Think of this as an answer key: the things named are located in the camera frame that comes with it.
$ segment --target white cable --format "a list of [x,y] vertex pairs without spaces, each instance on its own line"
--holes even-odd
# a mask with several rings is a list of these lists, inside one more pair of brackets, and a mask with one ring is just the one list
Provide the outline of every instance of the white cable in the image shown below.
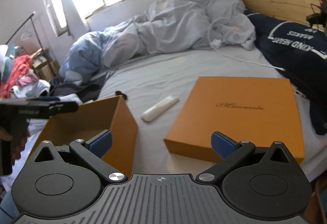
[[251,16],[251,15],[254,15],[254,14],[261,14],[261,13],[259,13],[259,12],[253,12],[253,13],[251,13],[251,14],[248,14],[247,17],[249,17],[249,16]]
[[218,20],[220,19],[225,19],[226,17],[220,17],[220,18],[217,18],[215,19],[209,26],[209,29],[208,29],[208,41],[209,41],[209,45],[212,49],[214,49],[219,55],[221,56],[225,56],[225,57],[228,57],[228,58],[231,58],[231,59],[235,59],[235,60],[238,60],[238,61],[242,61],[242,62],[246,62],[246,63],[253,63],[253,64],[257,64],[257,65],[261,65],[261,66],[264,66],[264,67],[270,67],[270,68],[275,68],[277,70],[280,70],[280,71],[286,71],[284,68],[280,68],[280,67],[276,67],[276,66],[273,66],[273,65],[268,65],[268,64],[262,64],[262,63],[257,63],[257,62],[253,62],[253,61],[248,61],[248,60],[243,60],[243,59],[240,59],[240,58],[236,58],[236,57],[232,57],[232,56],[228,56],[228,55],[225,55],[225,54],[222,54],[220,53],[220,51],[218,51],[213,43],[211,42],[210,40],[210,31],[214,25],[215,22],[217,22]]

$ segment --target metal screw cap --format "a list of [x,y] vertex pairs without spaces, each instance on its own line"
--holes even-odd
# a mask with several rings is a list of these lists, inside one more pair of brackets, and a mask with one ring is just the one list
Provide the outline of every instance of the metal screw cap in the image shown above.
[[199,175],[199,179],[202,181],[212,181],[213,179],[215,179],[215,176],[211,173],[202,173]]
[[114,173],[111,173],[108,178],[110,180],[114,180],[114,181],[119,181],[119,180],[122,180],[123,178],[125,178],[125,175],[120,173],[120,172],[114,172]]

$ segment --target cardboard box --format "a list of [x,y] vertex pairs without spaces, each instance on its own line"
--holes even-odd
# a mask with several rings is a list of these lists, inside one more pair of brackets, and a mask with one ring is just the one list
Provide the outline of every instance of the cardboard box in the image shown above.
[[37,70],[37,73],[39,74],[41,79],[49,81],[51,78],[58,75],[58,72],[59,72],[58,62],[56,60],[54,60],[54,61],[50,62],[50,65],[51,65],[55,75],[53,75],[53,73],[50,70],[50,66],[47,64],[47,65],[43,66],[41,69]]
[[33,59],[32,61],[32,66],[36,70],[41,69],[45,65],[47,65],[46,58],[42,55],[39,55],[37,59]]
[[103,130],[112,133],[112,147],[103,160],[131,176],[137,124],[122,96],[81,105],[77,112],[50,117],[31,153],[43,140],[55,146],[68,145],[76,139],[89,140]]
[[221,158],[211,149],[215,131],[262,147],[283,141],[298,163],[304,158],[288,79],[199,77],[164,142],[171,153],[218,162]]
[[324,206],[320,194],[327,188],[327,171],[311,183],[314,186],[311,200],[304,212],[304,217],[312,224],[327,224]]

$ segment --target blue gripper pad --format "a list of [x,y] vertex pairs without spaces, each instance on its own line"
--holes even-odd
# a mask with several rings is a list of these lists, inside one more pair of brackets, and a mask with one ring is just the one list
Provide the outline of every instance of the blue gripper pad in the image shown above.
[[223,138],[219,133],[211,135],[211,147],[223,159],[236,151],[235,144]]
[[98,136],[99,138],[89,144],[88,149],[97,157],[102,158],[112,146],[112,134],[110,131],[105,131]]

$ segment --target open orange box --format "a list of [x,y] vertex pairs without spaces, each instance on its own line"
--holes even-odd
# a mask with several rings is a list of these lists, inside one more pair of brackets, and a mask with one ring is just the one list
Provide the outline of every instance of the open orange box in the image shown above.
[[122,96],[97,100],[79,106],[77,112],[50,117],[31,153],[43,140],[62,146],[76,139],[87,141],[103,130],[111,131],[112,147],[102,159],[130,177],[138,127]]

